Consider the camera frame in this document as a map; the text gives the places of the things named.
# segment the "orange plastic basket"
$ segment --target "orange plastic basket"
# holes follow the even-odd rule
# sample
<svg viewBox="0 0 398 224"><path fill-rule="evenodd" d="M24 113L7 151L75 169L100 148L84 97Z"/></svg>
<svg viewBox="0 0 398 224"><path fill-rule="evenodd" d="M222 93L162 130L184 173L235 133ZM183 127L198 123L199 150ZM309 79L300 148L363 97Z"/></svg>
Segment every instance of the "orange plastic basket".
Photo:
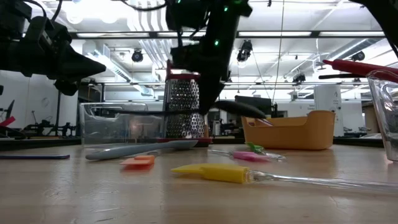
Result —
<svg viewBox="0 0 398 224"><path fill-rule="evenodd" d="M273 126L242 117L244 138L265 149L327 149L333 144L335 114L315 110L306 117L267 119Z"/></svg>

